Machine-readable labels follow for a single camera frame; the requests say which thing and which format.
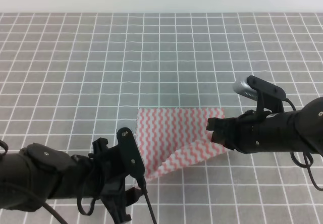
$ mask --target screw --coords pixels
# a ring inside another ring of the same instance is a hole
[[[125,131],[125,132],[121,133],[121,136],[123,136],[123,137],[125,137],[125,136],[127,136],[127,135],[128,135],[128,132],[127,132],[127,131]]]

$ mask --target robotic arm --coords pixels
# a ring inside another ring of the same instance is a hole
[[[234,90],[257,101],[257,110],[249,110],[237,118],[207,121],[207,130],[213,131],[212,142],[242,153],[291,152],[293,161],[310,172],[311,153],[323,155],[323,97],[295,109],[278,86],[254,76],[234,84]],[[284,112],[283,101],[295,111]],[[76,198],[81,214],[91,215],[97,199],[101,199],[115,224],[131,220],[126,206],[144,195],[153,223],[156,223],[149,202],[144,164],[130,129],[117,132],[118,145],[108,148],[107,140],[93,142],[89,157],[53,150],[41,144],[31,144],[19,153],[6,154],[8,146],[0,141],[5,152],[0,155],[0,208],[36,211],[44,206],[60,223],[66,223],[46,204],[47,199]],[[293,152],[303,152],[301,164]],[[126,191],[125,177],[137,180],[140,189]],[[91,197],[89,212],[81,205],[83,197]]]

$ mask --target red and white cloth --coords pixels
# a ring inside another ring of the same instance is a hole
[[[207,119],[224,118],[218,108],[140,108],[137,144],[151,181],[228,150],[211,142]]]

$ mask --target black cable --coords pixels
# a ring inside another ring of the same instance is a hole
[[[293,111],[296,111],[296,108],[295,108],[294,104],[290,101],[290,99],[286,98],[284,101],[287,102],[288,104],[290,104],[290,106],[292,107]]]
[[[38,204],[41,204],[42,207],[44,207],[50,214],[52,214],[57,221],[60,224],[68,224],[61,215],[59,215],[57,213],[57,211],[55,211],[50,205],[48,205],[45,201],[43,201],[42,199],[40,199],[38,196],[36,196],[34,193],[32,193],[31,191],[19,186],[19,185],[14,185],[14,184],[10,184],[10,183],[0,183],[0,186],[4,186],[4,187],[9,187],[11,189],[14,189],[16,191],[22,192],[23,194],[25,194],[26,196],[28,196],[30,199],[32,199],[33,201],[37,202]]]
[[[287,102],[288,104],[290,104],[290,106],[292,107],[293,111],[296,111],[296,108],[294,106],[294,104],[288,99],[286,98],[284,100],[285,102]],[[295,157],[295,153],[294,152],[291,152],[291,158],[292,158],[292,161],[299,167],[303,168],[303,169],[307,169],[308,171],[308,175],[309,175],[309,178],[311,179],[312,181],[312,184],[314,185],[314,187],[319,190],[319,191],[323,191],[323,188],[320,188],[315,180],[314,180],[314,177],[313,177],[313,174],[312,174],[312,171],[311,171],[311,166],[313,165],[314,163],[314,159],[312,157],[312,155],[309,153],[309,152],[303,152],[303,157],[304,157],[304,161],[305,161],[305,164],[302,164],[300,163],[297,158]]]
[[[145,199],[146,199],[146,202],[147,202],[147,205],[148,205],[148,209],[149,209],[149,212],[150,212],[150,215],[151,215],[152,222],[153,222],[153,224],[157,224],[156,217],[155,217],[155,215],[153,213],[151,203],[150,203],[150,200],[149,200],[149,197],[148,197],[148,191],[147,191],[147,187],[146,187],[147,184],[146,184],[145,178],[142,177],[142,178],[137,179],[137,183],[138,183],[138,186],[141,189],[143,195],[145,196]]]

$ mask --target grid tablecloth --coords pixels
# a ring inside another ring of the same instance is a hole
[[[248,75],[300,109],[323,93],[322,24],[322,13],[0,14],[0,135],[11,152],[38,142],[86,155],[98,137],[112,146],[118,127],[135,129],[140,107],[255,108],[232,90]],[[323,222],[323,194],[288,154],[231,151],[148,191],[159,224]],[[101,203],[84,217],[74,200],[48,202],[68,223],[112,223]],[[144,200],[127,210],[151,223]],[[2,210],[0,222],[57,223],[43,209]]]

